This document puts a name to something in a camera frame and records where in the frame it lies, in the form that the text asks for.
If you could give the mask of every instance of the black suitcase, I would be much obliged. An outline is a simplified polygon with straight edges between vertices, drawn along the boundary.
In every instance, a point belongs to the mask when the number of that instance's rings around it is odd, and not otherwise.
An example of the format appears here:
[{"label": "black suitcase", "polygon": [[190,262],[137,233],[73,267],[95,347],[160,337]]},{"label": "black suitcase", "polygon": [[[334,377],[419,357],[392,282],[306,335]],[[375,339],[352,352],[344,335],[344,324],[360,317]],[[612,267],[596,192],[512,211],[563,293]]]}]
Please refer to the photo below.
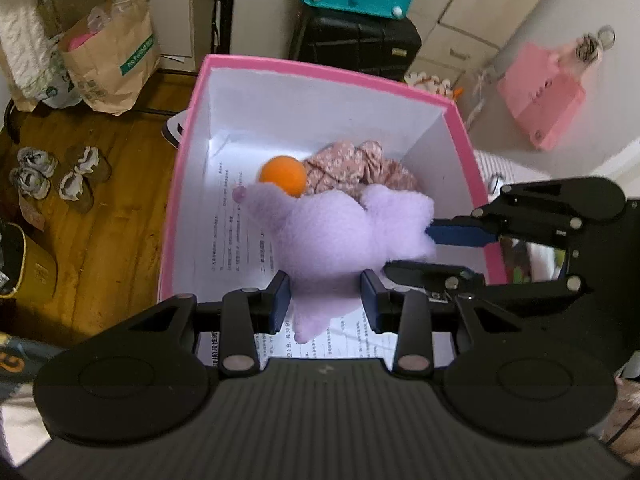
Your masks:
[{"label": "black suitcase", "polygon": [[408,18],[388,20],[303,5],[289,59],[400,81],[421,46]]}]

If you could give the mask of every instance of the cabinet handle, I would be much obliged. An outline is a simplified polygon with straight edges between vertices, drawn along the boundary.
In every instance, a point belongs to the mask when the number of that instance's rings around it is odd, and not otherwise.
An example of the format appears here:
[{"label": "cabinet handle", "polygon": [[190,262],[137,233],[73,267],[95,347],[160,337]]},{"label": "cabinet handle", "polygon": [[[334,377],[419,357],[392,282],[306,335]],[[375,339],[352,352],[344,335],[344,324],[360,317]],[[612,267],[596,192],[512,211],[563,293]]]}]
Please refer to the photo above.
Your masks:
[{"label": "cabinet handle", "polygon": [[463,54],[461,52],[456,52],[452,48],[449,49],[449,55],[453,57],[457,57],[460,61],[466,61],[471,56],[469,54]]}]

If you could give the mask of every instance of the hanging pink bag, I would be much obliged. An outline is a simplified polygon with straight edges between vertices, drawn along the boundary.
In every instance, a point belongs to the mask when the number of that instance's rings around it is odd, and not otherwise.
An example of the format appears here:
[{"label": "hanging pink bag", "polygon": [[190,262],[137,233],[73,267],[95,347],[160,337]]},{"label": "hanging pink bag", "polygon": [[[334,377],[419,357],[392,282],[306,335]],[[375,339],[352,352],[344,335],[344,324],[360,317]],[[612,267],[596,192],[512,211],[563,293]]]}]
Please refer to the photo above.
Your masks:
[{"label": "hanging pink bag", "polygon": [[498,83],[498,92],[518,126],[540,150],[551,150],[582,107],[586,92],[582,78],[597,66],[602,53],[613,45],[586,34],[555,50],[532,43],[522,47],[515,62]]}]

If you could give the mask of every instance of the pink floral cloth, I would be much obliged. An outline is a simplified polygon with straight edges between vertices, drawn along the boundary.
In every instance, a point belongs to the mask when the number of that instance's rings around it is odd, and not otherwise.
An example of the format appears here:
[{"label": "pink floral cloth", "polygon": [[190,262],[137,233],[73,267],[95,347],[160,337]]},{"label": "pink floral cloth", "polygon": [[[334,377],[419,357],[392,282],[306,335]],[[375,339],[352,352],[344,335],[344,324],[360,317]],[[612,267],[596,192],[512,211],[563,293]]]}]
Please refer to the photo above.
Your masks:
[{"label": "pink floral cloth", "polygon": [[369,184],[389,189],[420,191],[418,180],[396,160],[385,159],[382,146],[367,140],[359,146],[341,141],[304,161],[305,194],[339,189],[359,200]]}]

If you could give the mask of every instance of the green text on bag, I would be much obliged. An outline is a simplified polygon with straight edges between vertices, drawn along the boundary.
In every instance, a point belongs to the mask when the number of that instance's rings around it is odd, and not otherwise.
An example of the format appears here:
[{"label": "green text on bag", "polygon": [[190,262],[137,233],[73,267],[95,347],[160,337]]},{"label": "green text on bag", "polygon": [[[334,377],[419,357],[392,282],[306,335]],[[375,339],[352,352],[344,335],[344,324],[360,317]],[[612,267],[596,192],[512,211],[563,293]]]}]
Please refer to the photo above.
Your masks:
[{"label": "green text on bag", "polygon": [[138,49],[131,54],[131,57],[127,59],[124,64],[120,66],[120,73],[125,75],[129,70],[135,67],[140,60],[145,57],[145,54],[149,52],[149,49],[154,46],[154,35],[152,34],[142,44],[138,47]]}]

